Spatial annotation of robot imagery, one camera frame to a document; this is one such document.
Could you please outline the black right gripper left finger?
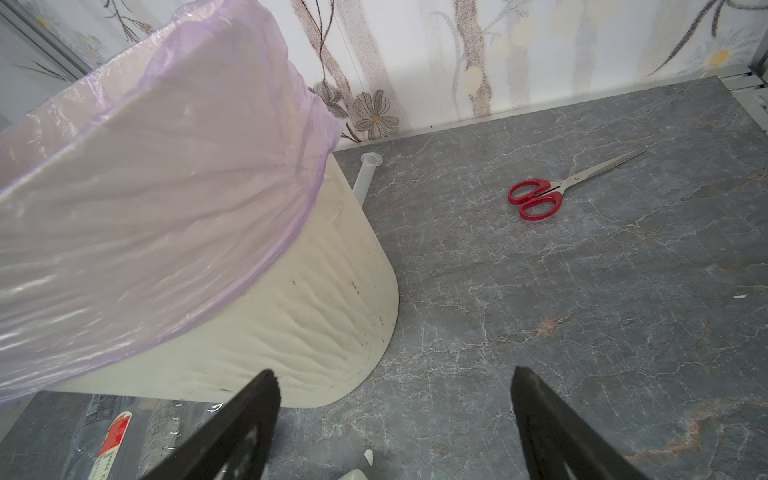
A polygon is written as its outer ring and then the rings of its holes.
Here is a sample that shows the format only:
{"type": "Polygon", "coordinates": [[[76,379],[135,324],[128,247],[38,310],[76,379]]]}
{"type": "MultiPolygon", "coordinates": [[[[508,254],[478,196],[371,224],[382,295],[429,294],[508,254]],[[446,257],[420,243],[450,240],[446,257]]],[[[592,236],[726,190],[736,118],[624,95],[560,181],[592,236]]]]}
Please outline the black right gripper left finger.
{"type": "Polygon", "coordinates": [[[145,477],[261,479],[280,405],[278,380],[272,370],[266,369],[145,477]]]}

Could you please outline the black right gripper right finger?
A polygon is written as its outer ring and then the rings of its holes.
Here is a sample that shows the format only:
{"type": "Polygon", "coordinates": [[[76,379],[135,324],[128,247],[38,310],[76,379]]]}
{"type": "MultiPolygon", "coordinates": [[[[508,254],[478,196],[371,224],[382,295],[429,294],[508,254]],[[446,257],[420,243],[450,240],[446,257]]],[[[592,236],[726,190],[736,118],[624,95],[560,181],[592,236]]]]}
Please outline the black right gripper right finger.
{"type": "Polygon", "coordinates": [[[532,479],[644,479],[532,369],[516,367],[511,402],[532,479]]]}

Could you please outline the red white label bottle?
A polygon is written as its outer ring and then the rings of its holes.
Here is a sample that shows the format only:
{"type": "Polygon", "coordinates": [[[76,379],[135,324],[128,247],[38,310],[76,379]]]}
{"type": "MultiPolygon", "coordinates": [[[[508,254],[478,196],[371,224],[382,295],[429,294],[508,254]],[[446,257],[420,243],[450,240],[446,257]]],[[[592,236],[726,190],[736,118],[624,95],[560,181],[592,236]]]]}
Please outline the red white label bottle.
{"type": "Polygon", "coordinates": [[[61,479],[140,479],[148,470],[154,399],[94,394],[82,415],[61,479]]]}

